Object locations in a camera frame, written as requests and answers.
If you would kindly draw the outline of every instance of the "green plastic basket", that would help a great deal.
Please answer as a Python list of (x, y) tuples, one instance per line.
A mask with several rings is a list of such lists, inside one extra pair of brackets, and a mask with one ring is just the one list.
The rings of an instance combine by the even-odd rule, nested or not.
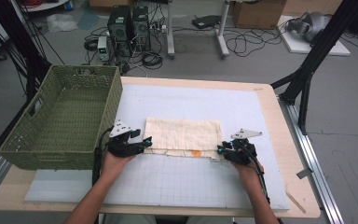
[(0, 155), (27, 170), (92, 169), (94, 149), (115, 121), (122, 91), (116, 67), (51, 66)]

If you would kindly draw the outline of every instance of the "small box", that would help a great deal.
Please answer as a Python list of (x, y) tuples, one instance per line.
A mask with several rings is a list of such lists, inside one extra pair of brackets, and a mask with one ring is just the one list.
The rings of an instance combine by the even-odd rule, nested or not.
[(51, 66), (0, 155), (26, 170), (92, 170), (94, 149), (115, 122), (122, 90), (117, 67)]
[(275, 29), (285, 4), (286, 0), (236, 3), (232, 19), (238, 28)]
[(300, 17), (304, 12), (318, 11), (322, 14), (334, 15), (341, 3), (342, 0), (287, 0), (283, 14)]

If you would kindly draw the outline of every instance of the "human arm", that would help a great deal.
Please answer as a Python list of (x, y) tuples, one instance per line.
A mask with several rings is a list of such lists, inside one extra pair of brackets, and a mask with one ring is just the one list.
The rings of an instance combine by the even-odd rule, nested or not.
[[(269, 206), (266, 196), (264, 195), (258, 174), (255, 171), (255, 167), (252, 164), (249, 164), (249, 166), (240, 165), (234, 162), (232, 162), (232, 164), (238, 170), (241, 182), (245, 186), (246, 192), (248, 193), (249, 200), (251, 201), (254, 210), (255, 223), (279, 223)], [(263, 172), (263, 166), (260, 163), (258, 164)]]
[(94, 223), (107, 192), (120, 176), (124, 166), (127, 162), (132, 160), (132, 158), (133, 157), (118, 158), (111, 153), (106, 152), (100, 178), (64, 223)]

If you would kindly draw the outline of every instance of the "human hand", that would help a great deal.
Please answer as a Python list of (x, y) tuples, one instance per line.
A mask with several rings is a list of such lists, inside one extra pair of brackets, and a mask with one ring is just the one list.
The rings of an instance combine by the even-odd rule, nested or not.
[(120, 176), (127, 162), (131, 161), (134, 157), (120, 158), (107, 151), (103, 158), (103, 170), (101, 171), (100, 179), (113, 184)]
[[(241, 165), (235, 162), (231, 163), (238, 171), (242, 184), (245, 186), (246, 190), (253, 188), (261, 188), (260, 180), (255, 170), (255, 165), (251, 162), (248, 165)], [(259, 161), (257, 161), (258, 166), (260, 167), (261, 172), (264, 172), (264, 167)]]

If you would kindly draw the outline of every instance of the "cloth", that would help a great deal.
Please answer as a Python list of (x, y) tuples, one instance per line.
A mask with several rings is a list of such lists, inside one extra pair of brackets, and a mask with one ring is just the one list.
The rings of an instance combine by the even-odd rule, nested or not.
[(145, 153), (220, 158), (216, 150), (223, 137), (218, 120), (147, 118), (145, 138), (149, 136), (153, 146)]

